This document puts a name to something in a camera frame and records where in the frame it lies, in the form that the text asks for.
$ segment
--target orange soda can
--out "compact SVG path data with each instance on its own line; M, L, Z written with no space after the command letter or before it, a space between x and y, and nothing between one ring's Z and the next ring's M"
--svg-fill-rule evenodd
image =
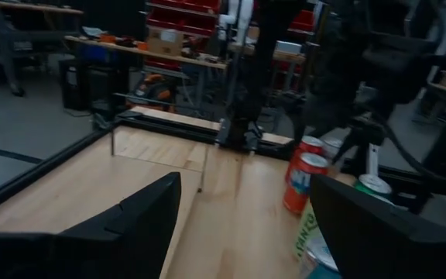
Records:
M295 161L299 160L302 153L314 153L317 155L323 154L324 143L321 139L317 139L313 136L303 136L299 146L295 149L292 155L292 159L286 169L285 181L290 179L290 171L292 166L295 165Z
M286 183L283 204L292 213L300 214L306 205L310 190L310 176L312 174L327 174L328 162L323 157L302 153L299 160L292 166L290 178Z

